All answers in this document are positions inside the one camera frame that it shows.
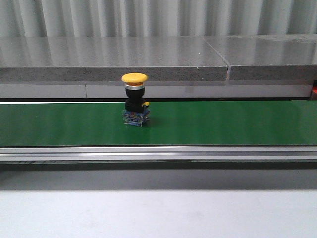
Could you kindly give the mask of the grey stone slab right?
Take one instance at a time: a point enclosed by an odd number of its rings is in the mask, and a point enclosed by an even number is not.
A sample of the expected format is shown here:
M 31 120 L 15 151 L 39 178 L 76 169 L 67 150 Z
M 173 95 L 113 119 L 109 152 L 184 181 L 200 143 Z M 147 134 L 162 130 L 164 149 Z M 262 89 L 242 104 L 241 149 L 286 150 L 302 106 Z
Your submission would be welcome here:
M 230 81 L 296 81 L 317 78 L 316 36 L 208 36 L 228 65 Z

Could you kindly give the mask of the grey stone slab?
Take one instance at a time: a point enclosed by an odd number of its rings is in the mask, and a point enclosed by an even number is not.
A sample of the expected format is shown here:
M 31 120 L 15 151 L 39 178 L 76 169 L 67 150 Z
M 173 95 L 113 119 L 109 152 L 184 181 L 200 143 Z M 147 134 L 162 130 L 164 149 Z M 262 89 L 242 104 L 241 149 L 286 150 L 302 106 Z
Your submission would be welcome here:
M 317 78 L 316 36 L 208 36 L 228 65 L 230 81 L 296 81 Z
M 227 66 L 202 37 L 4 37 L 2 82 L 224 81 Z

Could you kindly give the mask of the white panel under slabs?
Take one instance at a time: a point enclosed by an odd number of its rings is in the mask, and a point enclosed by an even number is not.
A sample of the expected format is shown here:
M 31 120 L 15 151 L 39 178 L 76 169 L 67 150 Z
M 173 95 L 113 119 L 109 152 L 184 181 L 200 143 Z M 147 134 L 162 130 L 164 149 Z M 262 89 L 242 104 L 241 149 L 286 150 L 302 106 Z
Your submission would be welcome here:
M 146 98 L 299 98 L 309 97 L 309 81 L 146 82 Z M 124 83 L 115 82 L 2 82 L 3 99 L 124 98 Z

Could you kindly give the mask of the green conveyor belt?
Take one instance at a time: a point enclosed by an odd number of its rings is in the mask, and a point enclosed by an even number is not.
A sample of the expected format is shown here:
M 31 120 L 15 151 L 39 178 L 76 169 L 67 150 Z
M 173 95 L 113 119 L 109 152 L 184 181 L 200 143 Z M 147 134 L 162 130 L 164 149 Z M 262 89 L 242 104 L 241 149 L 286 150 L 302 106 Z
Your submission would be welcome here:
M 4 104 L 1 146 L 316 145 L 316 101 L 152 102 L 142 127 L 123 103 Z

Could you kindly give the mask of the grey stone slab left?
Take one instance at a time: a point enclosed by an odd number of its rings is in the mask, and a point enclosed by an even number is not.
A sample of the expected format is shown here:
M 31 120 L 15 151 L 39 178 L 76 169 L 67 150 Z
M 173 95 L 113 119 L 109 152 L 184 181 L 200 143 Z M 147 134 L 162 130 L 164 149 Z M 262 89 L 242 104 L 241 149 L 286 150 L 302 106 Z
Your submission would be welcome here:
M 4 37 L 2 82 L 224 81 L 227 66 L 202 37 Z

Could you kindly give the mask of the red object behind conveyor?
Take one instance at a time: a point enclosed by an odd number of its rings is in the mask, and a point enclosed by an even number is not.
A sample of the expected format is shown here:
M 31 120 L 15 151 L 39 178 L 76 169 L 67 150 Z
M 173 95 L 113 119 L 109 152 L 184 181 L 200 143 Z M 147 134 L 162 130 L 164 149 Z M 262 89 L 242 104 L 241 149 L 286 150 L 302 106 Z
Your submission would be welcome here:
M 317 100 L 317 81 L 315 80 L 312 86 L 310 100 L 316 101 Z

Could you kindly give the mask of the white curtain backdrop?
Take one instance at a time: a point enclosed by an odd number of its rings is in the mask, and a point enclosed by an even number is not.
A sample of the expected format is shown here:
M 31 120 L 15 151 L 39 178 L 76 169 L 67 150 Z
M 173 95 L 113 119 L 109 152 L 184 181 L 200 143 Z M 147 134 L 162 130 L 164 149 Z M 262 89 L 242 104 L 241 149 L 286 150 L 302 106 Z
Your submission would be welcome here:
M 314 34 L 314 0 L 3 0 L 3 37 Z

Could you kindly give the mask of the aluminium conveyor side rail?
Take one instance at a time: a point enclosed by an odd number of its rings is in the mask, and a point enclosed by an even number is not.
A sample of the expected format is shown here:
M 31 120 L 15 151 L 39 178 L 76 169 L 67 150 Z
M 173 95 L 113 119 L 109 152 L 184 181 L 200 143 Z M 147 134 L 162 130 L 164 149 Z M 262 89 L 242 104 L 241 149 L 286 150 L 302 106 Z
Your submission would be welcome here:
M 316 146 L 3 147 L 1 163 L 315 162 Z

